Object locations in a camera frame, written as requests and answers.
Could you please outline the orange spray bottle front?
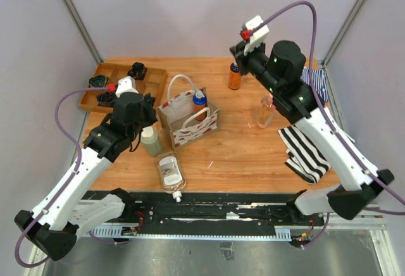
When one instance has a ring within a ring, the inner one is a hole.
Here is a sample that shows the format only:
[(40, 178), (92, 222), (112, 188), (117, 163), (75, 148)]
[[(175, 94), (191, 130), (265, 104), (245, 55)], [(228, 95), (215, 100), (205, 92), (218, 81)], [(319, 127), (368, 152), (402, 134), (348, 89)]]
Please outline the orange spray bottle front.
[(240, 88), (240, 84), (241, 84), (241, 75), (239, 73), (237, 63), (234, 61), (230, 65), (230, 72), (228, 76), (228, 87), (231, 90), (237, 90)]

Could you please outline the orange spray bottle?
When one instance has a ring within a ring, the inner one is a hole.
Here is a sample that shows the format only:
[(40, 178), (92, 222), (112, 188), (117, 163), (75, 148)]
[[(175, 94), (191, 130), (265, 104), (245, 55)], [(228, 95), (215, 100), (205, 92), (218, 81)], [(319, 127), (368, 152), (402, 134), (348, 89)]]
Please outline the orange spray bottle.
[(230, 72), (228, 76), (228, 87), (231, 90), (237, 90), (240, 88), (240, 84), (241, 84), (241, 75), (239, 73), (237, 63), (234, 61), (230, 65)]
[(197, 89), (193, 98), (192, 102), (194, 105), (194, 113), (197, 113), (207, 107), (207, 97), (203, 90)]

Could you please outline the clear bottle pink cap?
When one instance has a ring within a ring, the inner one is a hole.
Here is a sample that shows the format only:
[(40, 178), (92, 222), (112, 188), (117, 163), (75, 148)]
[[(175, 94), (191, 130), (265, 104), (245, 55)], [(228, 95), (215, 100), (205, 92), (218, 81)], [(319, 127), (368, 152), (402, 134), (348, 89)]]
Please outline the clear bottle pink cap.
[(271, 94), (264, 96), (261, 100), (261, 107), (259, 109), (257, 120), (258, 127), (264, 129), (269, 126), (271, 119), (273, 118), (274, 110), (273, 96)]

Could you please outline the orange spray bottle back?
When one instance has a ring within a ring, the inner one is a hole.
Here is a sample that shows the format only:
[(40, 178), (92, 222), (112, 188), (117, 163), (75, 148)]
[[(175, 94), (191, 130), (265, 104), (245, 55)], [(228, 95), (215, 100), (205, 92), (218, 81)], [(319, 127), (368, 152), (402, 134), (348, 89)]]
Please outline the orange spray bottle back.
[(203, 90), (197, 89), (193, 98), (192, 102), (194, 105), (194, 113), (197, 113), (207, 107), (207, 97)]

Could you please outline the blue white striped cloth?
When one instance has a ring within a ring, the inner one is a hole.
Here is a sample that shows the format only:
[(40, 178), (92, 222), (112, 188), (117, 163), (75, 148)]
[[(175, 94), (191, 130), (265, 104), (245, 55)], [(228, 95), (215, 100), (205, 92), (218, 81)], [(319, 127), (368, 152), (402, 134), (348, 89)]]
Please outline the blue white striped cloth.
[[(326, 103), (329, 102), (329, 93), (327, 89), (327, 75), (324, 69), (313, 69), (313, 85), (318, 93), (318, 95), (322, 98), (322, 100)], [(309, 68), (304, 67), (301, 74), (301, 80), (310, 85), (310, 76), (309, 76)]]

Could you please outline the clear bottle white cap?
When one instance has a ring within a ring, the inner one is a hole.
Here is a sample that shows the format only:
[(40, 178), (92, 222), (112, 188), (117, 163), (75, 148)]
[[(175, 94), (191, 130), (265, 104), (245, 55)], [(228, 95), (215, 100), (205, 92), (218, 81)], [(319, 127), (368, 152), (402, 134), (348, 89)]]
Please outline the clear bottle white cap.
[(163, 153), (155, 157), (154, 161), (158, 169), (162, 190), (170, 194), (177, 203), (180, 203), (182, 191), (186, 186), (186, 179), (177, 153), (174, 151)]

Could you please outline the black white striped cloth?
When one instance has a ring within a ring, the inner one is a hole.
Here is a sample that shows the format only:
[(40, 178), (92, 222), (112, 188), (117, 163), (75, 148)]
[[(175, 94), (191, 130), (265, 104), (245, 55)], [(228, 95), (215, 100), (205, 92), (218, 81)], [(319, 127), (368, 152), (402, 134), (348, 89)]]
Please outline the black white striped cloth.
[(332, 167), (313, 142), (295, 125), (278, 130), (287, 146), (285, 165), (308, 184), (317, 184)]

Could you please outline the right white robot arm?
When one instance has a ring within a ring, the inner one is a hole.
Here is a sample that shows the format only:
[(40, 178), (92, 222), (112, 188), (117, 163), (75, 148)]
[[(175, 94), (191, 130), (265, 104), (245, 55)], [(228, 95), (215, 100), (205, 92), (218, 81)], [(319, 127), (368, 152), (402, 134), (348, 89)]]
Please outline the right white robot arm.
[(230, 48), (241, 75), (250, 73), (273, 95), (276, 110), (315, 145), (339, 176), (339, 185), (301, 191), (287, 208), (287, 219), (302, 225), (315, 213), (352, 220), (394, 180), (365, 158), (336, 125), (317, 92), (301, 80), (306, 57), (292, 41), (278, 41), (266, 56), (265, 44), (252, 51), (241, 41)]

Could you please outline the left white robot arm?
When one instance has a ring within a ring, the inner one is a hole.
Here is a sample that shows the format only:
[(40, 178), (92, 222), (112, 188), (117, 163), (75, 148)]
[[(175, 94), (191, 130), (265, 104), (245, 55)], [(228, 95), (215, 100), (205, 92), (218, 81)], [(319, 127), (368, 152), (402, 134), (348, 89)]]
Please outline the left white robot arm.
[(76, 146), (77, 159), (53, 190), (32, 210), (17, 213), (15, 223), (21, 238), (58, 261), (98, 225), (113, 219), (131, 221), (137, 215), (135, 198), (121, 188), (84, 209), (77, 210), (76, 205), (122, 152), (137, 149), (133, 141), (139, 142), (141, 132), (156, 121), (150, 94), (120, 94), (113, 111), (90, 131), (82, 146)]

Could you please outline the canvas tote bag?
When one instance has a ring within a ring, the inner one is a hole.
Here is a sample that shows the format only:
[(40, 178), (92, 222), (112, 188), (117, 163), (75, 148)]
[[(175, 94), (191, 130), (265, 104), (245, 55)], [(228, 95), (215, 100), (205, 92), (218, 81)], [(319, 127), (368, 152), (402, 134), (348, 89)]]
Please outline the canvas tote bag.
[[(176, 96), (171, 91), (175, 82), (183, 78), (190, 84), (190, 89)], [(207, 107), (194, 113), (192, 98), (197, 89), (204, 91)], [(166, 102), (157, 107), (159, 121), (173, 151), (220, 130), (221, 109), (208, 99), (204, 87), (197, 88), (186, 75), (178, 74), (172, 78), (168, 86)]]

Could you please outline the small black rolled belt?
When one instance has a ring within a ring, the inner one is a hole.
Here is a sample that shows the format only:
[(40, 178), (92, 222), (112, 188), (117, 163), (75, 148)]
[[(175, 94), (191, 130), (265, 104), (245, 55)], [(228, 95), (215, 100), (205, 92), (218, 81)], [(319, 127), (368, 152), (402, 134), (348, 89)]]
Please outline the small black rolled belt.
[(127, 72), (127, 75), (135, 80), (144, 80), (147, 73), (147, 67), (140, 62), (135, 62), (131, 69)]

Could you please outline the green patterned rolled belt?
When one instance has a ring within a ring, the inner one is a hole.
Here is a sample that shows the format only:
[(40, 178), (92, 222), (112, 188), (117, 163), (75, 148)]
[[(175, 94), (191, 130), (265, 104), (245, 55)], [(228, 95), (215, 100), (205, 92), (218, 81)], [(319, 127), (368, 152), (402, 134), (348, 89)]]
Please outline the green patterned rolled belt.
[(89, 79), (89, 86), (94, 88), (104, 88), (108, 84), (108, 77), (105, 75), (95, 75)]

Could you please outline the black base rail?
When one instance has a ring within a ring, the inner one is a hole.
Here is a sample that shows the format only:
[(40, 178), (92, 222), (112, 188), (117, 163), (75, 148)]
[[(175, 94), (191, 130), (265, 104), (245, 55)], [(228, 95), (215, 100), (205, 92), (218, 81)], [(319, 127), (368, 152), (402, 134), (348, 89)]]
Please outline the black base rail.
[(292, 194), (185, 192), (176, 202), (165, 192), (131, 192), (133, 213), (116, 221), (143, 221), (143, 234), (265, 236), (277, 226), (322, 226), (319, 214), (296, 217), (287, 201)]

